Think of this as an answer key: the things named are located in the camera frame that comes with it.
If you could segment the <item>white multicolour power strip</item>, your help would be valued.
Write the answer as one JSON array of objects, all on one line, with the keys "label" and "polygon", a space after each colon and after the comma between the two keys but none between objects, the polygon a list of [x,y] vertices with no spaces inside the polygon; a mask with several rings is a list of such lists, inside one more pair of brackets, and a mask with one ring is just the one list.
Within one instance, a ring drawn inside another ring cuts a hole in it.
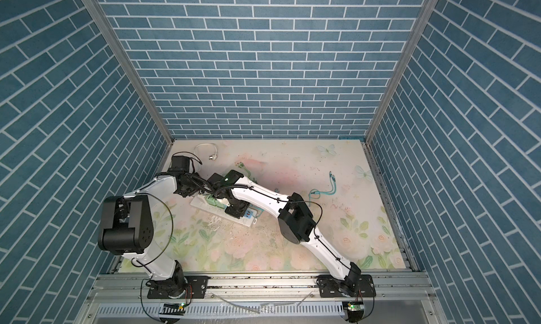
[{"label": "white multicolour power strip", "polygon": [[226,219],[230,222],[236,222],[238,224],[244,225],[245,227],[250,228],[256,219],[259,217],[259,211],[249,207],[245,214],[241,218],[235,218],[231,215],[228,215],[225,210],[229,206],[226,199],[215,199],[210,195],[197,195],[190,202],[192,207],[198,208],[207,213],[211,213],[223,219]]}]

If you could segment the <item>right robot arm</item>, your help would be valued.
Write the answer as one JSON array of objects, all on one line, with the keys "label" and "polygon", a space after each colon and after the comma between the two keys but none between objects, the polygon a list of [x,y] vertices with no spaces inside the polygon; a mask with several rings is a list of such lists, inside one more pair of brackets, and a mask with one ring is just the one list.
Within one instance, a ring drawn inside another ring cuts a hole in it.
[{"label": "right robot arm", "polygon": [[231,215],[239,215],[249,205],[271,214],[278,220],[284,238],[308,249],[327,268],[340,293],[350,297],[359,295],[362,270],[324,237],[309,208],[310,203],[301,195],[271,191],[235,170],[225,176],[213,174],[207,186],[213,197],[228,201],[226,211]]}]

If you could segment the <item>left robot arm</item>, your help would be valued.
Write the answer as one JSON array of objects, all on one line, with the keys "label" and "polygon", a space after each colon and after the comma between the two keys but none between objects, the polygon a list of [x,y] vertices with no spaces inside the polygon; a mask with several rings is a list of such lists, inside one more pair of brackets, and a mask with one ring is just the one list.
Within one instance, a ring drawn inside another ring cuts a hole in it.
[{"label": "left robot arm", "polygon": [[148,280],[150,299],[203,299],[209,278],[185,277],[181,264],[165,254],[165,248],[154,241],[152,205],[163,206],[166,197],[179,194],[190,197],[199,191],[192,181],[196,175],[195,164],[202,161],[186,151],[171,156],[169,169],[158,173],[142,187],[124,195],[105,198],[102,204],[98,231],[98,246],[143,269]]}]

